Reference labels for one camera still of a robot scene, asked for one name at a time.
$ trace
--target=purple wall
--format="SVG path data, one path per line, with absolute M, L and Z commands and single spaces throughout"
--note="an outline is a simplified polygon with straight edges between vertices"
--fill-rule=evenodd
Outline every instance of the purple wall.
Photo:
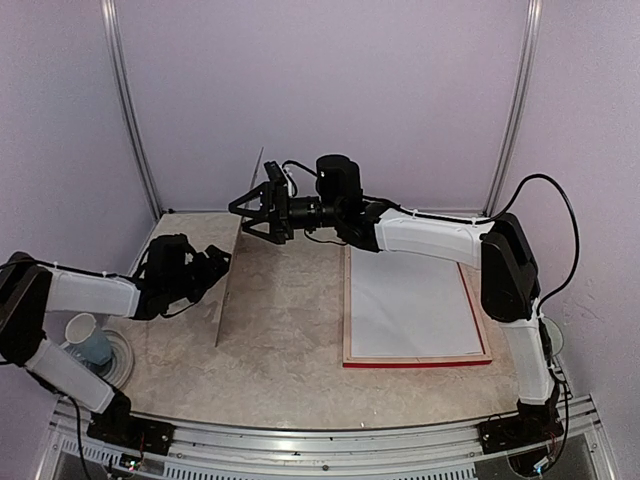
M 512 0 L 118 2 L 163 205 L 226 208 L 264 146 L 266 158 L 308 164 L 345 153 L 372 195 L 481 210 L 526 9 Z
M 0 3 L 0 58 L 0 263 L 22 249 L 128 270 L 153 222 L 99 2 Z M 59 340 L 64 323 L 48 320 Z M 28 478 L 54 397 L 24 371 L 0 367 L 0 406 L 0 479 Z
M 526 174 L 565 187 L 584 253 L 574 282 L 545 312 L 564 325 L 578 393 L 592 393 L 621 467 L 640 468 L 640 3 L 545 2 L 531 87 L 503 202 Z M 541 267 L 543 291 L 573 255 L 555 192 L 526 187 L 515 207 Z

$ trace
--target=wooden frame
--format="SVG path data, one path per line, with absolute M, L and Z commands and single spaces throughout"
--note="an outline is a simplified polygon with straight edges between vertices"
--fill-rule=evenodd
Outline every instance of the wooden frame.
M 460 367 L 471 365 L 488 365 L 492 361 L 491 350 L 484 329 L 482 309 L 478 299 L 469 287 L 469 281 L 458 264 L 460 278 L 464 285 L 471 314 L 478 331 L 478 337 L 482 345 L 482 354 L 461 355 L 457 357 L 357 357 L 351 354 L 351 249 L 346 247 L 342 254 L 343 263 L 343 340 L 342 340 L 342 365 L 346 368 L 433 368 L 433 367 Z

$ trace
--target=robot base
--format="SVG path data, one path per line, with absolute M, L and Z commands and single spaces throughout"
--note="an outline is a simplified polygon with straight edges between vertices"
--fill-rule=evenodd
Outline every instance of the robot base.
M 118 434 L 101 428 L 100 423 L 91 423 L 87 430 L 90 438 L 101 440 L 131 450 L 167 456 L 173 441 L 175 426 L 166 422 L 146 418 L 129 417 L 127 434 Z
M 487 420 L 478 425 L 485 454 L 503 452 L 551 440 L 564 434 L 556 404 L 560 391 L 556 385 L 544 405 L 518 402 L 518 415 Z
M 564 429 L 560 422 L 543 426 L 516 415 L 482 422 L 478 425 L 478 432 L 483 453 L 490 454 L 546 442 L 552 434 L 559 438 Z

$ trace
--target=metal pole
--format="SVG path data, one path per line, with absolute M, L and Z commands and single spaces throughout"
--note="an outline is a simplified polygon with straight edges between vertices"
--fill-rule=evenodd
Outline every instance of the metal pole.
M 527 12 L 527 23 L 525 26 L 524 40 L 522 42 L 522 52 L 520 54 L 520 65 L 516 79 L 516 89 L 511 102 L 507 128 L 500 147 L 500 157 L 498 166 L 493 176 L 489 197 L 484 206 L 485 215 L 493 215 L 496 212 L 500 194 L 507 176 L 513 149 L 520 128 L 520 120 L 524 111 L 524 104 L 529 87 L 529 78 L 533 67 L 536 45 L 538 43 L 538 30 L 540 27 L 540 13 L 542 11 L 542 0 L 529 0 Z
M 116 11 L 115 0 L 101 0 L 102 18 L 104 20 L 104 28 L 107 36 L 107 45 L 109 46 L 109 54 L 111 55 L 111 63 L 116 79 L 116 87 L 120 98 L 120 106 L 122 107 L 122 115 L 133 148 L 136 167 L 140 175 L 140 181 L 144 188 L 147 202 L 154 219 L 157 221 L 162 216 L 162 206 L 158 197 L 153 176 L 147 157 L 142 146 L 140 138 L 140 129 L 136 120 L 133 102 L 131 101 L 131 92 L 129 91 L 129 83 L 127 82 L 127 69 L 124 63 L 124 54 L 122 52 L 122 41 L 120 38 L 120 29 L 118 27 L 118 15 Z

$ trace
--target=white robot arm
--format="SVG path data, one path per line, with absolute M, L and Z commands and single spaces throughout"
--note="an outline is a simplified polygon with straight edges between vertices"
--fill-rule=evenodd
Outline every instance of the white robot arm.
M 152 240 L 132 277 L 60 267 L 16 252 L 0 267 L 0 355 L 91 410 L 89 436 L 136 449 L 144 438 L 147 451 L 166 455 L 173 427 L 131 416 L 131 402 L 121 391 L 46 337 L 44 315 L 71 311 L 151 320 L 179 299 L 198 302 L 228 272 L 230 259 L 213 245 L 196 252 L 182 234 Z
M 319 196 L 296 198 L 287 164 L 313 173 L 294 161 L 267 162 L 269 180 L 229 205 L 231 213 L 247 219 L 243 231 L 283 244 L 296 229 L 332 227 L 355 248 L 429 255 L 481 269 L 482 307 L 507 337 L 519 385 L 519 415 L 479 426 L 483 449 L 493 453 L 562 435 L 559 387 L 549 371 L 550 340 L 541 322 L 538 267 L 514 215 L 463 219 L 408 211 L 364 195 L 358 165 L 342 155 L 317 160 Z M 256 199 L 258 210 L 246 207 Z M 255 228 L 260 224 L 268 230 Z

